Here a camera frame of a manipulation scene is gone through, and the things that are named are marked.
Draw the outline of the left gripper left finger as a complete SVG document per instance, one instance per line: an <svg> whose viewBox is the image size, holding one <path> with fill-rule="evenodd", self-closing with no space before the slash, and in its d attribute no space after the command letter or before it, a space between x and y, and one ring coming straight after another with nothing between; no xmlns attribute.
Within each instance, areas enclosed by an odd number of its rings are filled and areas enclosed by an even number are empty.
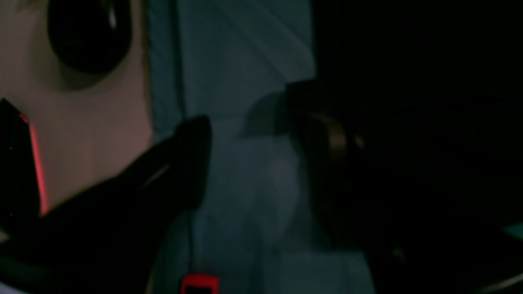
<svg viewBox="0 0 523 294"><path fill-rule="evenodd" d="M28 294L143 294L170 225L207 185L208 116L1 244L1 283Z"/></svg>

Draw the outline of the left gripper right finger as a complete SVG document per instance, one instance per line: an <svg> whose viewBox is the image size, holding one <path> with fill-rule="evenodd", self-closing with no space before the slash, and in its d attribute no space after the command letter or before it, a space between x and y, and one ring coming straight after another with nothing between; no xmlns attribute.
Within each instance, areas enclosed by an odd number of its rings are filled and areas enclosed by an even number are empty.
<svg viewBox="0 0 523 294"><path fill-rule="evenodd" d="M317 80L286 86L319 219L336 249L364 251L377 294L521 294L521 238L383 165L337 101Z"/></svg>

